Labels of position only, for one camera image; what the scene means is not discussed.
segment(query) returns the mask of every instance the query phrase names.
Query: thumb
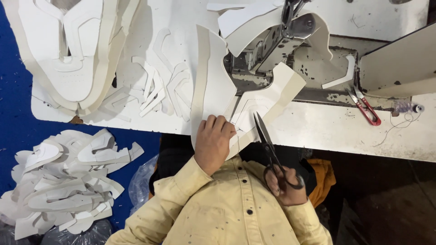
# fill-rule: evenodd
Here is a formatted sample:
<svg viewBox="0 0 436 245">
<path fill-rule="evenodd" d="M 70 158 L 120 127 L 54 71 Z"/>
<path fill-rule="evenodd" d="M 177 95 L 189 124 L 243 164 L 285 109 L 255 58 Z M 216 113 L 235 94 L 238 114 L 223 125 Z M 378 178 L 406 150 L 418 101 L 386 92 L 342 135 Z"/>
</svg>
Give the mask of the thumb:
<svg viewBox="0 0 436 245">
<path fill-rule="evenodd" d="M 294 185 L 298 185 L 298 180 L 296 178 L 296 170 L 285 166 L 283 166 L 283 169 L 286 171 L 286 179 L 288 180 L 288 182 Z"/>
</svg>

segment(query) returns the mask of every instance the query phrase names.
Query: shirt pocket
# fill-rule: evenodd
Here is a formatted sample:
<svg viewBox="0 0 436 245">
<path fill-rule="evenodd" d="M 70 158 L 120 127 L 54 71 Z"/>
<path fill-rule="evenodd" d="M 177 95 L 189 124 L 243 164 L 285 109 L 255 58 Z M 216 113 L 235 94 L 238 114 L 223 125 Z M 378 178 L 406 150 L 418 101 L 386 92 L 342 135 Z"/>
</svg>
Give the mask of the shirt pocket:
<svg viewBox="0 0 436 245">
<path fill-rule="evenodd" d="M 225 216 L 222 208 L 193 205 L 180 212 L 163 244 L 225 244 Z"/>
</svg>

